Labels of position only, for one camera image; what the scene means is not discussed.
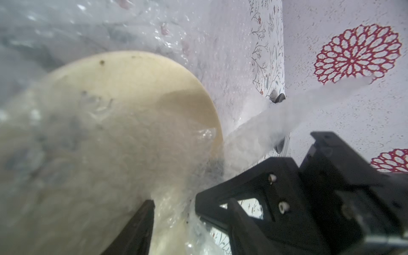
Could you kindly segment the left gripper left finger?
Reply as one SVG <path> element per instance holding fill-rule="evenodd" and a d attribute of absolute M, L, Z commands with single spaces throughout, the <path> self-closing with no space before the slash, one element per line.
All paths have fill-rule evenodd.
<path fill-rule="evenodd" d="M 148 255 L 154 226 L 153 200 L 146 200 L 101 255 Z"/>

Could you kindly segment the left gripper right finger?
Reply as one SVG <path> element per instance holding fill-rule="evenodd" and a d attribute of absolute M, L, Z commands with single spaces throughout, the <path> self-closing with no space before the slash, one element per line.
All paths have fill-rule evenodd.
<path fill-rule="evenodd" d="M 271 255 L 274 247 L 235 199 L 227 203 L 228 235 L 233 255 Z"/>

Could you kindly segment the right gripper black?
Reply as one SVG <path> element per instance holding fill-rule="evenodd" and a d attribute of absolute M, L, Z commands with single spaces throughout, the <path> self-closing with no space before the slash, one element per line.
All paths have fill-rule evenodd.
<path fill-rule="evenodd" d="M 301 166 L 271 157 L 197 194 L 196 214 L 228 235 L 235 199 L 272 255 L 405 255 L 408 177 L 380 173 L 332 132 L 313 132 Z"/>

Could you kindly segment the cream plate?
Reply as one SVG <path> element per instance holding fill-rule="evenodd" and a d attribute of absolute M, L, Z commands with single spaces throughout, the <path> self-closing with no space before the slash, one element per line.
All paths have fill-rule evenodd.
<path fill-rule="evenodd" d="M 219 253 L 192 202 L 222 142 L 207 91 L 169 58 L 3 54 L 1 254 L 101 255 L 146 200 L 151 255 Z"/>

